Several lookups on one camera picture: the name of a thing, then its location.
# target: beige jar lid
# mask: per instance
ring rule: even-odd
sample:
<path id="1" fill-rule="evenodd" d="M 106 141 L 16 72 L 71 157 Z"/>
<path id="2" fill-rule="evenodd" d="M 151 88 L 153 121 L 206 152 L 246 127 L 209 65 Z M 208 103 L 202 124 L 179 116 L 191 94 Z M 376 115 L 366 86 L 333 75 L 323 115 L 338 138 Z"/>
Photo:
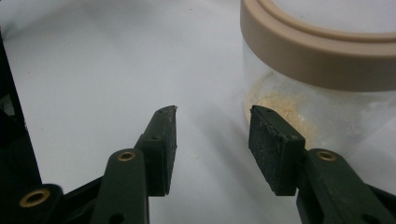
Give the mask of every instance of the beige jar lid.
<path id="1" fill-rule="evenodd" d="M 285 76 L 342 91 L 396 90 L 396 32 L 321 28 L 271 0 L 242 0 L 241 30 L 251 50 Z"/>

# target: glass jar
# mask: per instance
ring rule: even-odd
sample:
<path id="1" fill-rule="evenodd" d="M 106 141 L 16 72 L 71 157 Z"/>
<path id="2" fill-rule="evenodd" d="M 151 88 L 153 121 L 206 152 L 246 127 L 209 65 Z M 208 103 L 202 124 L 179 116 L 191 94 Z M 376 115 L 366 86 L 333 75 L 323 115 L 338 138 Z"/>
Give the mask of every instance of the glass jar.
<path id="1" fill-rule="evenodd" d="M 396 23 L 303 21 L 297 18 L 317 12 L 287 4 L 294 3 L 242 1 L 247 117 L 252 105 L 272 108 L 305 137 L 307 149 L 346 155 L 395 115 Z"/>

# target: screw hole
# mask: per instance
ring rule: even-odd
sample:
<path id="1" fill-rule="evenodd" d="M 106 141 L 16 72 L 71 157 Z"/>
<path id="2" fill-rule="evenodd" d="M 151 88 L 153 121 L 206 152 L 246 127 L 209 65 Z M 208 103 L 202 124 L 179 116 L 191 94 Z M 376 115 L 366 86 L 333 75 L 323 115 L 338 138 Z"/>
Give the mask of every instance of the screw hole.
<path id="1" fill-rule="evenodd" d="M 381 222 L 378 220 L 378 218 L 367 215 L 367 214 L 361 215 L 361 219 L 363 219 L 366 223 L 369 223 L 369 224 L 381 224 Z"/>
<path id="2" fill-rule="evenodd" d="M 319 151 L 317 153 L 317 156 L 319 158 L 321 158 L 322 160 L 324 160 L 324 161 L 335 161 L 335 160 L 337 160 L 335 155 L 332 154 L 331 152 L 328 152 L 328 151 Z"/>
<path id="3" fill-rule="evenodd" d="M 132 160 L 136 155 L 133 152 L 122 152 L 119 155 L 119 161 L 130 161 Z"/>
<path id="4" fill-rule="evenodd" d="M 48 189 L 35 189 L 20 200 L 20 207 L 34 207 L 46 201 L 50 196 Z"/>
<path id="5" fill-rule="evenodd" d="M 117 214 L 114 214 L 113 216 L 111 216 L 108 219 L 108 223 L 109 224 L 120 224 L 120 223 L 123 222 L 123 220 L 124 220 L 124 215 L 120 214 L 120 213 L 117 213 Z"/>

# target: white surface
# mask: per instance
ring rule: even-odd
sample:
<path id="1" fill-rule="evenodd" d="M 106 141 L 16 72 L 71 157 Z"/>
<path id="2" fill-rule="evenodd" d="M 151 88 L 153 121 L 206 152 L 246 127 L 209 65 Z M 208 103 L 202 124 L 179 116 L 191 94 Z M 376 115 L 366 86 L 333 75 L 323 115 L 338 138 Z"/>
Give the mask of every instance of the white surface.
<path id="1" fill-rule="evenodd" d="M 171 192 L 150 198 L 151 223 L 301 223 L 295 198 L 274 196 L 248 150 L 239 5 L 1 1 L 43 181 L 68 192 L 95 179 L 155 110 L 177 105 Z M 349 158 L 365 181 L 392 193 L 394 123 Z"/>

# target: jar rim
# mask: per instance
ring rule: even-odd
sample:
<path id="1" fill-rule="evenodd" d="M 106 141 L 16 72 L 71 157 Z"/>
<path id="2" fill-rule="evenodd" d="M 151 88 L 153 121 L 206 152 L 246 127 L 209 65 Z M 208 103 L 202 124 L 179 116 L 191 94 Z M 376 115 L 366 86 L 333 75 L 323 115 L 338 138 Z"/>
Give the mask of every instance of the jar rim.
<path id="1" fill-rule="evenodd" d="M 256 56 L 285 76 L 343 91 L 396 90 L 396 32 L 318 27 L 272 0 L 242 0 L 241 30 Z"/>

